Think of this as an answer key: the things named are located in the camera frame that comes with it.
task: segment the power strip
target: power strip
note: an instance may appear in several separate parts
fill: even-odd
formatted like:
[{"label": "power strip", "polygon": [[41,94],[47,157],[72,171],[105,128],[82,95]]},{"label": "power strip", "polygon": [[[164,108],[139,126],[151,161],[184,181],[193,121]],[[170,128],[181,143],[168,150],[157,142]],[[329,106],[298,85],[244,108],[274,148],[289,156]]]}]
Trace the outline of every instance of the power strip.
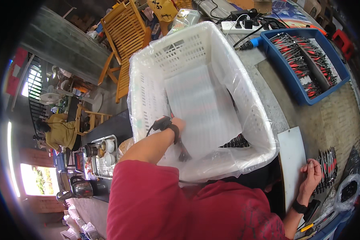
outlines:
[{"label": "power strip", "polygon": [[[229,34],[249,34],[257,29],[259,29],[261,27],[261,25],[259,26],[252,26],[252,29],[246,29],[244,28],[244,24],[242,21],[240,21],[240,25],[241,28],[236,28],[235,27],[235,22],[221,22],[221,31],[224,34],[227,34],[229,32]],[[264,28],[260,29],[259,31],[255,32],[253,35],[260,35],[260,33],[262,31],[267,31]]]}]

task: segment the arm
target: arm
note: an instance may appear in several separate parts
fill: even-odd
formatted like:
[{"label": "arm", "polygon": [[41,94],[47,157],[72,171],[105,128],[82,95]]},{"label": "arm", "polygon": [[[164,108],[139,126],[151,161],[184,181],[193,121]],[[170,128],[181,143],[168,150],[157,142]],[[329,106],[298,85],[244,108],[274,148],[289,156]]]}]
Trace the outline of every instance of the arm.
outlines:
[{"label": "arm", "polygon": [[47,144],[48,144],[50,147],[52,147],[53,149],[55,149],[57,152],[62,152],[60,145],[58,145],[57,143],[48,143],[48,142],[47,142]]},{"label": "arm", "polygon": [[[300,185],[297,201],[299,204],[307,207],[309,198],[321,180],[320,164],[315,159],[308,159],[308,164],[303,166],[300,171],[307,172],[307,178]],[[303,214],[299,214],[293,208],[288,211],[283,220],[285,237],[293,239],[302,216]]]},{"label": "arm", "polygon": [[[172,124],[179,128],[180,133],[183,131],[185,126],[185,122],[180,118],[173,118]],[[149,135],[132,145],[124,156],[122,156],[119,162],[124,160],[139,160],[142,162],[157,164],[163,157],[167,148],[173,144],[174,140],[175,133],[169,128],[162,132]]]}]

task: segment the black watch strap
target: black watch strap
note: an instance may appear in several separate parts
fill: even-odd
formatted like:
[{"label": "black watch strap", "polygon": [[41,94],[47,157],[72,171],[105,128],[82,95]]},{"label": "black watch strap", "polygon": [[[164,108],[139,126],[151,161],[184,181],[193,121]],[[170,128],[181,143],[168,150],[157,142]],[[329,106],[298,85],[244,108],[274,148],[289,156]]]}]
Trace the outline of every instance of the black watch strap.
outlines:
[{"label": "black watch strap", "polygon": [[173,144],[176,144],[178,142],[179,135],[180,135],[179,128],[176,125],[172,124],[172,123],[165,126],[164,130],[167,129],[167,128],[172,129],[172,131],[175,133],[175,140],[173,141]]},{"label": "black watch strap", "polygon": [[305,214],[308,211],[308,208],[304,205],[299,204],[297,200],[293,202],[292,207],[294,210],[296,210],[296,212],[300,214]]}]

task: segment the yellow shirt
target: yellow shirt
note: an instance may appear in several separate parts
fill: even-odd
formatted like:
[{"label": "yellow shirt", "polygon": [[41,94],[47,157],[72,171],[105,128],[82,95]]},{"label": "yellow shirt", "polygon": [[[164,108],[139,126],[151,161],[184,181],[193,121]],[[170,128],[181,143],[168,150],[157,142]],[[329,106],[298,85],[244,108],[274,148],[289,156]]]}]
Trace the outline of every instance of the yellow shirt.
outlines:
[{"label": "yellow shirt", "polygon": [[47,123],[61,122],[49,124],[51,131],[45,133],[47,144],[55,150],[59,149],[59,145],[72,150],[75,144],[77,136],[75,133],[75,121],[66,122],[66,119],[66,114],[53,114],[46,120]]}]

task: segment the tree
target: tree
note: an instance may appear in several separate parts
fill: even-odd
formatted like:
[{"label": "tree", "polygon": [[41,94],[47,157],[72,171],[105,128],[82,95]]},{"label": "tree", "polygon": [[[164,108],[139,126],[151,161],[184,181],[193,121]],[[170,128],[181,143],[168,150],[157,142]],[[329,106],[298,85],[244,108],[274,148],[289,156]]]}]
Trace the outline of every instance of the tree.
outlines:
[{"label": "tree", "polygon": [[39,169],[37,169],[37,167],[33,167],[33,172],[36,173],[36,185],[38,186],[40,193],[41,194],[45,194],[45,188],[44,188],[44,184],[45,184],[45,180],[44,180],[44,176],[43,176],[43,172]]}]

